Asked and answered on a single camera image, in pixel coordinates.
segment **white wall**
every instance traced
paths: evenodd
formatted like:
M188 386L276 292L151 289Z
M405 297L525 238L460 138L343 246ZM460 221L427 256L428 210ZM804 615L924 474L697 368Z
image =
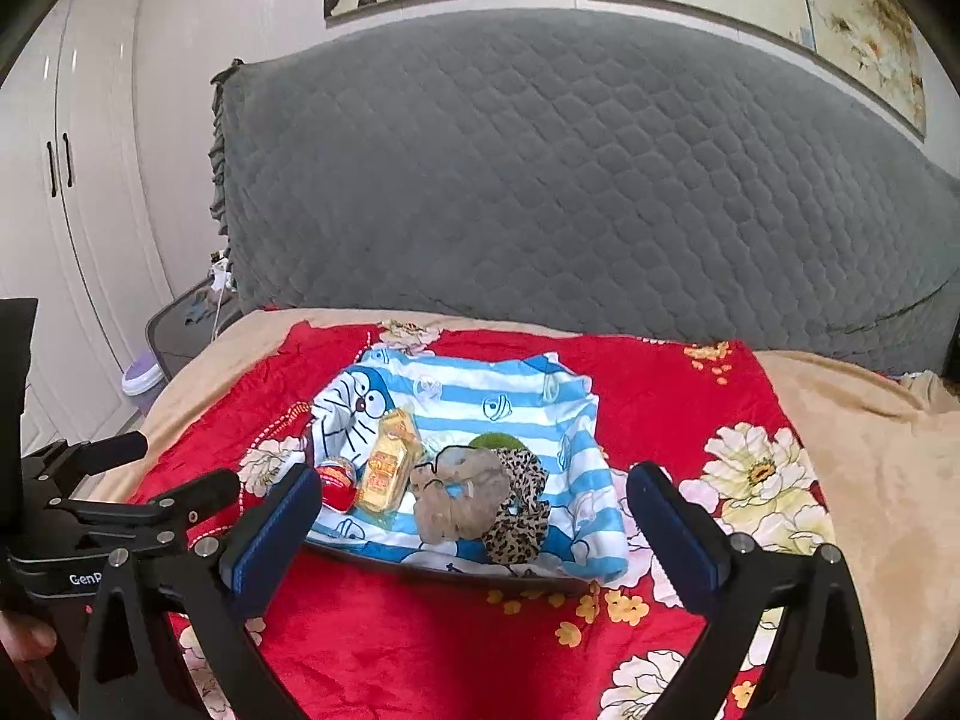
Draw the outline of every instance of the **white wall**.
M203 278L209 252L223 245L208 210L213 198L209 81L233 57L246 62L270 59L357 29L438 11L531 6L614 9L685 23L759 47L858 97L933 162L960 176L960 98L919 33L928 108L925 143L856 87L798 52L729 26L649 6L590 0L447 0L373 11L327 28L323 0L141 0L134 55L140 170L160 256L174 292L181 293Z

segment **cartoon cat face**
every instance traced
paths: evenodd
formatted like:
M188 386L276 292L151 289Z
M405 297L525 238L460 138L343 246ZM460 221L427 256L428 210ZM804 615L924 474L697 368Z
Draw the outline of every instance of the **cartoon cat face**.
M394 399L373 368L351 365L313 399L314 457L339 455L357 467L366 463L377 423Z

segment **wardrobe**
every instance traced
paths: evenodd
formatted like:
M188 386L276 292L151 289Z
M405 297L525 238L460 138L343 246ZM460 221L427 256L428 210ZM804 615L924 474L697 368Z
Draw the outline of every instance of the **wardrobe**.
M0 87L0 293L40 300L22 449L134 417L124 368L171 299L133 128L139 0L59 0Z

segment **gray quilted headboard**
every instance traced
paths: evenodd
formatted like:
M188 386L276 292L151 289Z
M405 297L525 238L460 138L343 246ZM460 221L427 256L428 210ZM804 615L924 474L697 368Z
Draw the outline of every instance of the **gray quilted headboard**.
M944 363L960 188L849 95L610 13L393 23L218 76L245 310L413 309Z

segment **yellow food packet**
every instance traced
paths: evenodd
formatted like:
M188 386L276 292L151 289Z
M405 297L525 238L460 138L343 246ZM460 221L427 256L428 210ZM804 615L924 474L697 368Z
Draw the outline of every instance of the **yellow food packet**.
M368 514L395 512L410 479L410 469L424 456L413 418L402 409L381 416L376 441L357 493L356 505Z

